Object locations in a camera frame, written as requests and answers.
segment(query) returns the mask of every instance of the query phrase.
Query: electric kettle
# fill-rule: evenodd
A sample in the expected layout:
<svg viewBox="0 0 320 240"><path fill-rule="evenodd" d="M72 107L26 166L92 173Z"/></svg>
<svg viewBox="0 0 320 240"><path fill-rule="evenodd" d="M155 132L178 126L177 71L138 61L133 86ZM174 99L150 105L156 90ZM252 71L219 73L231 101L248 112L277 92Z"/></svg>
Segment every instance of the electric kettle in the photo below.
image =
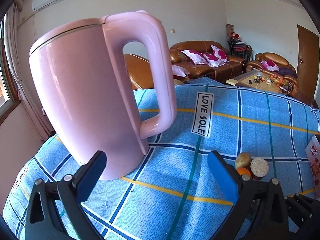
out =
<svg viewBox="0 0 320 240"><path fill-rule="evenodd" d="M147 49L159 114L141 121L123 47ZM168 129L177 106L166 33L144 11L83 19L60 26L35 42L30 68L45 112L75 160L107 154L101 179L133 171L148 151L146 138Z"/></svg>

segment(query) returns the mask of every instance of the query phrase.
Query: white wall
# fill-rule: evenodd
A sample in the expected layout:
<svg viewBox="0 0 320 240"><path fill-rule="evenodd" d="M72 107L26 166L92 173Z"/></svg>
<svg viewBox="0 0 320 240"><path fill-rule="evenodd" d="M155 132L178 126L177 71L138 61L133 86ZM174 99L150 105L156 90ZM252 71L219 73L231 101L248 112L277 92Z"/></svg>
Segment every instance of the white wall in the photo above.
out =
<svg viewBox="0 0 320 240"><path fill-rule="evenodd" d="M24 0L20 20L32 13L31 3L32 0ZM36 38L78 19L137 10L145 10L162 21L169 46L188 40L212 40L227 45L223 0L65 0L35 15ZM35 41L33 28L32 18L19 27L18 51L25 84L41 107L28 64L29 49ZM138 43L126 45L124 52L147 57L144 47Z"/></svg>
<svg viewBox="0 0 320 240"><path fill-rule="evenodd" d="M0 126L0 212L18 172L40 149L41 141L33 129L22 104Z"/></svg>
<svg viewBox="0 0 320 240"><path fill-rule="evenodd" d="M257 53L273 52L287 59L297 69L297 25L319 36L308 13L289 3L279 0L224 1L228 24L233 24L234 31L252 46L253 56Z"/></svg>

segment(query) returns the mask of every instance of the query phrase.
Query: window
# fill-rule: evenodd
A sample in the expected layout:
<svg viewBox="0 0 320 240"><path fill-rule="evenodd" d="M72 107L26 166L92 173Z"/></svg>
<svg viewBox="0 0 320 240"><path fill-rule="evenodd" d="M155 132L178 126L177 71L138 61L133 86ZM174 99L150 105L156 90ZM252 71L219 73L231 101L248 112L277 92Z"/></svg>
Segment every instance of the window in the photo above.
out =
<svg viewBox="0 0 320 240"><path fill-rule="evenodd" d="M0 125L19 103L5 56L2 21L0 23Z"/></svg>

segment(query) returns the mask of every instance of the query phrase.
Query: curtain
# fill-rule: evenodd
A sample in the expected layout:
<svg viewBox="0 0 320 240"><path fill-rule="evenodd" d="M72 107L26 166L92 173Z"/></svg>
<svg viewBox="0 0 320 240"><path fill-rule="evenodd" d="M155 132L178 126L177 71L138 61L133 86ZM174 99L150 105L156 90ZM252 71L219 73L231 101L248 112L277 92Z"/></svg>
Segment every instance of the curtain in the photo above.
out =
<svg viewBox="0 0 320 240"><path fill-rule="evenodd" d="M15 0L4 17L4 47L7 56L11 74L18 86L18 96L23 104L27 116L35 129L40 140L47 140L52 125L46 118L38 113L37 106L34 103L27 87L25 86L19 65L17 34L18 34L18 16L22 11L23 0Z"/></svg>

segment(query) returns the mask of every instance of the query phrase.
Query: leather armchair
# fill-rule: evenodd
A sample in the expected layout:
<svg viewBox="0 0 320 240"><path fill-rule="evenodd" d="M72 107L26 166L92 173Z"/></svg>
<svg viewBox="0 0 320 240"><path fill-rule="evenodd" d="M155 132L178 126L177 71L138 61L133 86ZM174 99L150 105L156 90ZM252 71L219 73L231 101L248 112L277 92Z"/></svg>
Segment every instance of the leather armchair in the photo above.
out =
<svg viewBox="0 0 320 240"><path fill-rule="evenodd" d="M284 58L278 54L266 52L266 53L259 53L255 56L256 60L252 60L248 62L246 72L251 71L252 69L260 70L268 75L276 74L279 77L282 77L286 82L291 82L293 84L292 91L289 91L289 95L291 97L295 97L298 93L299 82L296 78L289 76L289 75L279 75L273 71L269 71L268 69L263 69L261 62L264 60L272 60L274 61L278 67L287 67L295 71L295 68Z"/></svg>
<svg viewBox="0 0 320 240"><path fill-rule="evenodd" d="M228 63L220 67L209 67L207 65L195 65L188 56L182 53L183 50L191 49L198 52L212 52L211 45L227 50L215 41L183 41L174 44L170 48L172 64L186 68L192 79L208 76L218 82L224 83L226 80L242 74L245 70L246 60L244 58L227 55Z"/></svg>
<svg viewBox="0 0 320 240"><path fill-rule="evenodd" d="M154 88L149 61L135 54L125 54L132 89Z"/></svg>

